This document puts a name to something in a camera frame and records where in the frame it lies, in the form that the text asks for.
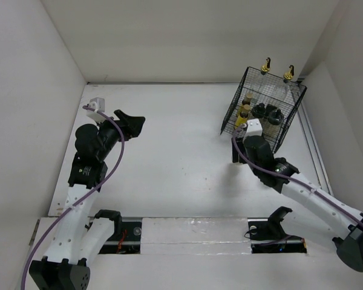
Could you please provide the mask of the yellow label brown bottle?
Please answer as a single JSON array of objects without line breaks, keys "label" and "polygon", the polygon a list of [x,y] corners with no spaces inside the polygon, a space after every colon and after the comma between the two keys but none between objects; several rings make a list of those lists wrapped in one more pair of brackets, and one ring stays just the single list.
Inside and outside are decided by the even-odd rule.
[{"label": "yellow label brown bottle", "polygon": [[252,92],[247,92],[242,100],[242,105],[250,105],[251,101],[253,99],[253,93]]},{"label": "yellow label brown bottle", "polygon": [[247,121],[249,112],[250,112],[249,104],[245,104],[240,108],[237,114],[237,119],[234,124],[234,129],[237,129],[241,124],[244,124]]}]

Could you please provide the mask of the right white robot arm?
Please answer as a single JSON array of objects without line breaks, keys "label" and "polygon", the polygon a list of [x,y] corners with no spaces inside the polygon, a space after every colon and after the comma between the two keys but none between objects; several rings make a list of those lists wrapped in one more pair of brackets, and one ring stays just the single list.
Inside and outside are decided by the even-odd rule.
[{"label": "right white robot arm", "polygon": [[232,138],[233,161],[247,164],[265,186],[299,203],[322,220],[327,229],[315,239],[336,251],[349,268],[363,272],[363,211],[344,205],[310,182],[285,158],[274,157],[258,135]]}]

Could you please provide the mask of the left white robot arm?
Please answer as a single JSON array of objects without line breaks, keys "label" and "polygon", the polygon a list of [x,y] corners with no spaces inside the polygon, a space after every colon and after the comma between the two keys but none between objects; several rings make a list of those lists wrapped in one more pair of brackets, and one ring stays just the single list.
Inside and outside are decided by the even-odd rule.
[{"label": "left white robot arm", "polygon": [[53,240],[40,260],[28,257],[21,278],[21,289],[30,276],[38,289],[86,289],[90,265],[108,239],[122,235],[120,212],[100,210],[89,221],[90,210],[103,184],[118,165],[109,170],[105,159],[116,143],[125,144],[140,135],[144,117],[133,117],[121,110],[116,119],[102,110],[84,107],[95,124],[80,126],[75,133],[76,153],[68,179],[63,213],[50,225],[32,249],[35,253],[48,234]]}]

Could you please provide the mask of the brown spice jar black lid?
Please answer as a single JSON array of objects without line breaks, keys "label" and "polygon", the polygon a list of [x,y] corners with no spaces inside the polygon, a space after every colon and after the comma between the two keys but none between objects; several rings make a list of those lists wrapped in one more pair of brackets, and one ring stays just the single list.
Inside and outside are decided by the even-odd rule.
[{"label": "brown spice jar black lid", "polygon": [[259,103],[255,105],[251,110],[252,119],[258,119],[260,123],[263,123],[266,113],[266,108],[264,103]]}]

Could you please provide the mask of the oil bottle with dark contents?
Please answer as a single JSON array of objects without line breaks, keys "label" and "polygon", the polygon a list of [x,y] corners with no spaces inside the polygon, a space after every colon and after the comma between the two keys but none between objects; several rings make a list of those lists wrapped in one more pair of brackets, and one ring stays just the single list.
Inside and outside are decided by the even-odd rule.
[{"label": "oil bottle with dark contents", "polygon": [[289,65],[289,70],[283,74],[283,78],[275,85],[269,104],[279,107],[287,101],[290,92],[290,82],[295,75],[294,65]]}]

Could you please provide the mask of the clear oil bottle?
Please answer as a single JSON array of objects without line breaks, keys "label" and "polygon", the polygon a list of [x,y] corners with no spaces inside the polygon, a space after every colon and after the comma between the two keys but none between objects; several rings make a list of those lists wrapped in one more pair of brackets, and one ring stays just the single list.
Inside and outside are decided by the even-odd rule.
[{"label": "clear oil bottle", "polygon": [[259,73],[256,75],[253,81],[252,90],[255,93],[255,100],[258,101],[261,97],[261,93],[267,81],[267,76],[270,71],[271,58],[267,57],[264,64],[262,64]]}]

